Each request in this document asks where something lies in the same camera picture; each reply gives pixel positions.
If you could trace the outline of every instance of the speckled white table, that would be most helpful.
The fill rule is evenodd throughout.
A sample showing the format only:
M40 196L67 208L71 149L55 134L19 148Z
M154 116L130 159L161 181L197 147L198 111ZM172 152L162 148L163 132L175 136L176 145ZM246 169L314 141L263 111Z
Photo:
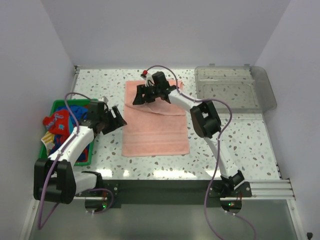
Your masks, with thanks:
M106 96L111 107L124 111L125 81L140 80L141 69L81 69L74 91L90 98ZM166 70L161 70L172 78ZM193 69L173 69L183 81L184 92L197 96ZM220 114L226 123L227 114ZM100 172L104 179L199 179L209 180L216 159L204 140L199 138L187 117L190 154L149 157L124 157L122 129L94 140L90 166L76 166L75 171ZM262 114L234 114L230 126L222 135L236 165L247 180L278 180L279 173Z

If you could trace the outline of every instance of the green basket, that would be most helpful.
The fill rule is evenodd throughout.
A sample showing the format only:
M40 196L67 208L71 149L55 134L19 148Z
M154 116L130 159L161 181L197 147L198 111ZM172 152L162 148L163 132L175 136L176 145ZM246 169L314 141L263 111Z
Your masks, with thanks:
M89 99L72 99L72 100L68 100L67 101L68 104L71 105L77 105L77 106L85 106L88 105L90 100ZM56 111L57 108L59 107L63 107L65 106L65 101L64 100L56 100L54 101L52 108L51 108L51 112L50 112L50 116ZM92 158L92 151L94 149L94 141L92 141L89 145L89 152L88 152L88 159L87 161L84 162L76 162L74 165L75 166L88 166L91 164L91 158ZM45 145L41 146L41 150L40 150L40 154L39 154L39 158L40 159L45 159L47 158L47 150Z

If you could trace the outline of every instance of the towel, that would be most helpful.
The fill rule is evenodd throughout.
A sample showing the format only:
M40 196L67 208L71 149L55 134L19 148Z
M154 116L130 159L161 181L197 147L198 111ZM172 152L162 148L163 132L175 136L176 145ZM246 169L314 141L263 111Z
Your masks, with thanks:
M145 81L126 81L122 155L125 157L183 155L190 151L186 111L160 98L144 105L132 105L137 85Z

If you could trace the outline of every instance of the clothes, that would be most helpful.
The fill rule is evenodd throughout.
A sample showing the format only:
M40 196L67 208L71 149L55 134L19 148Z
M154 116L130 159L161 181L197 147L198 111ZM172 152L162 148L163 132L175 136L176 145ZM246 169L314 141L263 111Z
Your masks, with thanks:
M74 114L75 118L79 121L81 119L81 117L83 117L83 119L87 119L87 112L88 112L88 109L83 107L83 106L77 106L77 105L71 105L69 106L72 113ZM60 111L60 110L67 110L67 107L66 106L60 106L56 109L57 111ZM71 122L74 125L76 125L76 122L74 120L73 117L70 117L71 118Z
M54 147L50 150L49 154L53 154L57 149L61 147L61 145L68 139L67 136L65 135L55 135L54 136ZM78 159L76 160L77 162L87 162L88 161L88 153L89 153L89 147L86 146L86 148L83 150L83 152L80 154Z
M50 150L55 146L54 138L55 135L49 131L47 131L45 135L41 138L41 142L43 142L46 149L46 154L49 154Z
M186 112L161 99L133 106L137 85L145 81L126 81L122 155L125 157L188 154Z
M69 137L74 129L69 112L65 109L54 112L50 117L46 116L42 123L50 133L56 135Z

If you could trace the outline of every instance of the white enclosure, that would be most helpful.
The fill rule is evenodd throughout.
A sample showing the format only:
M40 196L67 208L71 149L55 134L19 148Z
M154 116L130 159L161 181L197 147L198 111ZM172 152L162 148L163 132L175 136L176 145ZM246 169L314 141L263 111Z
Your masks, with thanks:
M4 0L0 239L22 231L42 119L71 89L74 66L213 63L265 68L277 100L265 115L274 154L304 231L318 239L319 9L317 0Z

